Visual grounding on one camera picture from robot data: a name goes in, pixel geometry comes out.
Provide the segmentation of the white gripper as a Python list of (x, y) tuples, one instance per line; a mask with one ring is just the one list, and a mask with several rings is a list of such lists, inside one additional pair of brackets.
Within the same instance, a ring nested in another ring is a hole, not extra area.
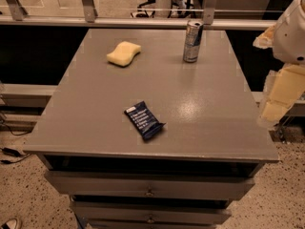
[(304, 0), (294, 0), (253, 42), (259, 49), (273, 48), (274, 57), (285, 64), (269, 71), (259, 104), (257, 124), (272, 128), (305, 93), (305, 10)]

